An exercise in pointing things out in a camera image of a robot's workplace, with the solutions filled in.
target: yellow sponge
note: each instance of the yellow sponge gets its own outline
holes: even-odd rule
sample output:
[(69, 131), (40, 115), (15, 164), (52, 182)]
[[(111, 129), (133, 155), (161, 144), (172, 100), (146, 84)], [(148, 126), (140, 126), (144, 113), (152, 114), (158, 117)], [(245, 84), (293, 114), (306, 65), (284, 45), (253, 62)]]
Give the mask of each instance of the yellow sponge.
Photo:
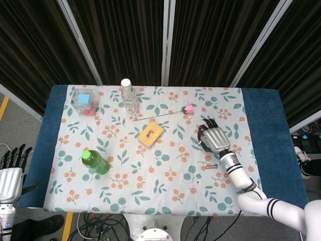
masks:
[(155, 122), (150, 124), (139, 135), (138, 140), (146, 147), (150, 148), (152, 144), (161, 136), (163, 128), (157, 125)]

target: clear plastic bottle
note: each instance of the clear plastic bottle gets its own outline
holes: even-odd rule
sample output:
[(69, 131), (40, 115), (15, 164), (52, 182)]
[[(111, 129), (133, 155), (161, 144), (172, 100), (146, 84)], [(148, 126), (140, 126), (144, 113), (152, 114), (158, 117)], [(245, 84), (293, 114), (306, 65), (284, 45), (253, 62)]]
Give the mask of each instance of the clear plastic bottle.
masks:
[(131, 86), (129, 79), (123, 79), (121, 81), (121, 98), (124, 102), (124, 106), (127, 112), (135, 112), (138, 110), (138, 100), (136, 96), (136, 90)]
[(81, 157), (86, 167), (94, 169), (100, 175), (107, 173), (110, 168), (109, 162), (95, 150), (84, 151)]

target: bottle label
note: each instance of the bottle label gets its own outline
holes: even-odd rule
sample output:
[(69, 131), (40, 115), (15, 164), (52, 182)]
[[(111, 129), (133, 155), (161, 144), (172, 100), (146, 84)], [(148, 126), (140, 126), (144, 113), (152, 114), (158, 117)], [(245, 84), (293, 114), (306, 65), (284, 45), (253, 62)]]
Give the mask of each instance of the bottle label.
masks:
[(134, 111), (134, 103), (132, 99), (123, 99), (125, 108), (128, 112), (133, 112)]

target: green bottle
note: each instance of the green bottle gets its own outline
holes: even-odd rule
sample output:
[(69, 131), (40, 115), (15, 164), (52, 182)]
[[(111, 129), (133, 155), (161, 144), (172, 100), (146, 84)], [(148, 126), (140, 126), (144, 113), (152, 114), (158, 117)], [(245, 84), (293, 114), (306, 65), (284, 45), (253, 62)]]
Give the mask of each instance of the green bottle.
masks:
[(84, 151), (81, 158), (86, 167), (94, 169), (100, 175), (107, 173), (109, 170), (109, 162), (95, 150)]

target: black curtain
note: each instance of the black curtain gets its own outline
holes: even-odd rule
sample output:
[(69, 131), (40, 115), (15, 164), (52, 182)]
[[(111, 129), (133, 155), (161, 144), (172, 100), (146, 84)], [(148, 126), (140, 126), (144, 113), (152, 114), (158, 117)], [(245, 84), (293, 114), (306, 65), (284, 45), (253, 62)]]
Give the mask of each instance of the black curtain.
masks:
[(0, 83), (43, 114), (55, 84), (96, 84), (56, 1), (0, 1)]
[(177, 0), (169, 85), (229, 86), (278, 0)]
[(280, 91), (289, 126), (321, 109), (321, 1), (294, 1), (238, 87)]
[(161, 84), (164, 0), (69, 3), (104, 84)]

